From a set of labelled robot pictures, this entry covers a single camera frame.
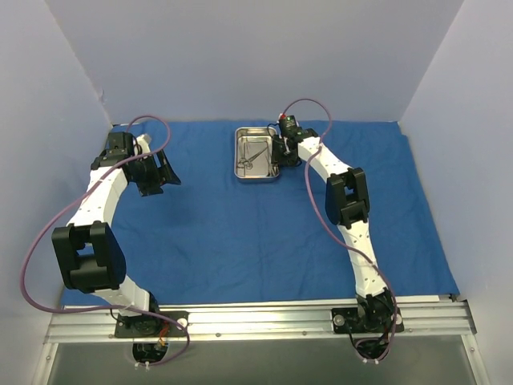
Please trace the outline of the stainless steel instrument tray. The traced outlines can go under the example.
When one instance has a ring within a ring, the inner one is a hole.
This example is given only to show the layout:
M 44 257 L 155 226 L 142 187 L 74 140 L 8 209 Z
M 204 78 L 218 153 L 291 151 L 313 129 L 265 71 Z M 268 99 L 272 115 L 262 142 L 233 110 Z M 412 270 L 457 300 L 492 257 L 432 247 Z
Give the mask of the stainless steel instrument tray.
M 240 127 L 235 131 L 234 174 L 241 183 L 275 181 L 279 168 L 272 162 L 272 127 Z

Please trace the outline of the blue surgical cloth wrap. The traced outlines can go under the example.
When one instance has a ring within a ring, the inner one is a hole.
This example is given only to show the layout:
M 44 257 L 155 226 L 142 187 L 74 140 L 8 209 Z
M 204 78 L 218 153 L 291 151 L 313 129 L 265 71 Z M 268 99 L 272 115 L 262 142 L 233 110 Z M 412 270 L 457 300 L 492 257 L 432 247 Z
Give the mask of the blue surgical cloth wrap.
M 362 168 L 370 238 L 398 296 L 457 294 L 408 139 L 391 122 L 314 120 L 328 148 Z M 136 124 L 165 146 L 181 182 L 160 195 L 123 192 L 112 229 L 128 275 L 162 304 L 352 298 L 353 270 L 326 218 L 325 184 L 284 169 L 264 183 L 234 173 L 238 121 Z

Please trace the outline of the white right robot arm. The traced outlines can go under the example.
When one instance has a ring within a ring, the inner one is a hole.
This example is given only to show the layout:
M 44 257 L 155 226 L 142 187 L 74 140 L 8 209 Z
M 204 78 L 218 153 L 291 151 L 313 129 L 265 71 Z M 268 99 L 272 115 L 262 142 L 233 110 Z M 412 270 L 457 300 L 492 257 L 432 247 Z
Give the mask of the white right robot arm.
M 354 295 L 367 331 L 394 308 L 370 239 L 364 172 L 311 129 L 242 127 L 227 144 L 180 134 L 184 177 L 155 204 L 147 247 L 167 304 L 275 302 Z

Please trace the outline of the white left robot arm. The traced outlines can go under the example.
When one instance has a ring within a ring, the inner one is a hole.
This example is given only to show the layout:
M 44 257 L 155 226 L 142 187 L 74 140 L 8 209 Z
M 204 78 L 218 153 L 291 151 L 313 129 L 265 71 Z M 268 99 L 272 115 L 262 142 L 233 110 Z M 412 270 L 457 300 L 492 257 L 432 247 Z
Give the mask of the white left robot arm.
M 111 224 L 129 184 L 140 196 L 163 193 L 166 184 L 180 184 L 163 150 L 153 152 L 148 134 L 114 132 L 107 148 L 91 164 L 87 192 L 65 226 L 51 234 L 64 286 L 92 294 L 114 306 L 143 336 L 162 325 L 155 297 L 128 275 L 124 253 Z

